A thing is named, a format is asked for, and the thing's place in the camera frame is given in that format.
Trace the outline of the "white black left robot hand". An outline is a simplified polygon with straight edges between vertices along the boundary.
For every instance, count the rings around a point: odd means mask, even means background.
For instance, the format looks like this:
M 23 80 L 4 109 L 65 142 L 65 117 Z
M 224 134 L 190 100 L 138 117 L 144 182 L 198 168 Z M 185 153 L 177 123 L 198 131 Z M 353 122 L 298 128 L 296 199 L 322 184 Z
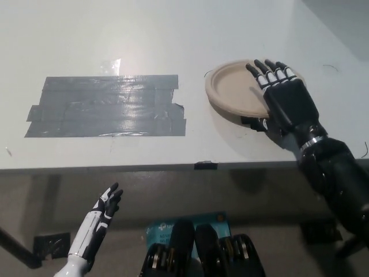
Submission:
M 119 209 L 123 190 L 116 182 L 98 199 L 84 218 L 71 245 L 69 254 L 87 261 L 93 260 L 99 250 L 114 214 Z

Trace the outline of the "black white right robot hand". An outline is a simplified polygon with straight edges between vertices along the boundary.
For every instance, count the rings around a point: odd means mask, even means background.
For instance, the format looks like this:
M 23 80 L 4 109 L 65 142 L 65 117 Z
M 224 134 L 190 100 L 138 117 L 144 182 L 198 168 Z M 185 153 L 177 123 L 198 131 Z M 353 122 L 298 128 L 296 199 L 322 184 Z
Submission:
M 288 65 L 256 59 L 245 68 L 262 90 L 270 118 L 283 133 L 293 135 L 300 148 L 305 149 L 327 138 L 310 93 Z

